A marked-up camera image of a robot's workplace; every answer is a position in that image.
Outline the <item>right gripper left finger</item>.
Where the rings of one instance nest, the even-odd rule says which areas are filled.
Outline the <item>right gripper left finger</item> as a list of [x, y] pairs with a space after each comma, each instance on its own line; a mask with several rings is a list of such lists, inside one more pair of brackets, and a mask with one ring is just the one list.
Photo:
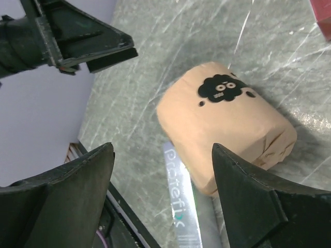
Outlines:
[[83, 156], [1, 188], [1, 247], [92, 247], [115, 153]]

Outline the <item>brown paper roll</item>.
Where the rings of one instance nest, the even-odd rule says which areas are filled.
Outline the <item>brown paper roll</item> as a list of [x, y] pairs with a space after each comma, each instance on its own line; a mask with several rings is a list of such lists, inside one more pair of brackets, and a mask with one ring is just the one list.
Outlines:
[[213, 144], [270, 169], [291, 153], [297, 140], [282, 114], [217, 62], [193, 67], [170, 86], [157, 117], [193, 183], [206, 195], [217, 192]]

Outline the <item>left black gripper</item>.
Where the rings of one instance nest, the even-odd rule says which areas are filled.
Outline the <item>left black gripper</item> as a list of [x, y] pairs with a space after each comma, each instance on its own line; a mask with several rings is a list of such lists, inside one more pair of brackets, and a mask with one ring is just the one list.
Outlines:
[[133, 38], [67, 1], [21, 1], [25, 16], [1, 16], [1, 78], [42, 65], [97, 73], [138, 56]]

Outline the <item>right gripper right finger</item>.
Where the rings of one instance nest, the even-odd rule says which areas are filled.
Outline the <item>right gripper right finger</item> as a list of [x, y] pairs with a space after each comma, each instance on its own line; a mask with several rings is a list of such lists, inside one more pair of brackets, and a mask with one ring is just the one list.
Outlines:
[[330, 192], [271, 174], [214, 144], [231, 247], [330, 247]]

